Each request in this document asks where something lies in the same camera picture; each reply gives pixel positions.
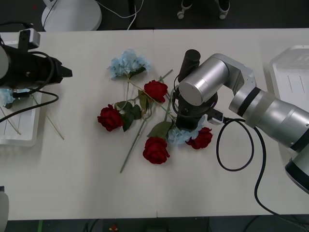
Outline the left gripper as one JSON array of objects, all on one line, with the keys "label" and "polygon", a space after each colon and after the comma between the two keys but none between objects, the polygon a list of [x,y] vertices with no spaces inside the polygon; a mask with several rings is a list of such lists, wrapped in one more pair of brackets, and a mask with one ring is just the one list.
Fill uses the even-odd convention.
[{"label": "left gripper", "polygon": [[38,56],[33,52],[24,52],[24,77],[23,88],[35,88],[44,84],[48,77],[51,78],[46,85],[59,84],[63,78],[72,77],[72,70],[62,66],[62,63],[46,55]]}]

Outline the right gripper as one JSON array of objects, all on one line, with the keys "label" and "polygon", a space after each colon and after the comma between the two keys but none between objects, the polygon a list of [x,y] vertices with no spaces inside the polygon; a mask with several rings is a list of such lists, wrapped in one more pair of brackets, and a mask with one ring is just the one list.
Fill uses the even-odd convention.
[{"label": "right gripper", "polygon": [[195,131],[202,128],[205,118],[205,115],[201,117],[184,117],[177,115],[176,127],[182,131]]}]

